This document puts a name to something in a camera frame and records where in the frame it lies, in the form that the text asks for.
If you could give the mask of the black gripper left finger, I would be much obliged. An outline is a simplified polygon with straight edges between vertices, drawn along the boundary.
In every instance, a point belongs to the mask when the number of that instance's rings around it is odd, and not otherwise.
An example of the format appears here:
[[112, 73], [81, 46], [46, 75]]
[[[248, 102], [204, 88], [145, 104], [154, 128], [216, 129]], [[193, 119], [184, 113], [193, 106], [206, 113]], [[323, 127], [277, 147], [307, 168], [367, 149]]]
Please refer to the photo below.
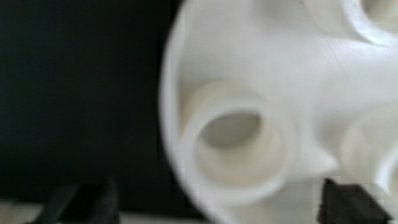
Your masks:
[[64, 186], [42, 206], [33, 224], [121, 224], [113, 181]]

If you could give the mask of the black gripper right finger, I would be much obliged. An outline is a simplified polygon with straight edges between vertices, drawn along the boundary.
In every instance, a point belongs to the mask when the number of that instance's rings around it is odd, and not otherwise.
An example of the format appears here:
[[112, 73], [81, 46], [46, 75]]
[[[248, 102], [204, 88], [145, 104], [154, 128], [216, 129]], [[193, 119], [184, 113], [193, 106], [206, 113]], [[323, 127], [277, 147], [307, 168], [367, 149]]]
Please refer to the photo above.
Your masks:
[[337, 184], [327, 179], [321, 186], [320, 224], [387, 224], [391, 214], [357, 184]]

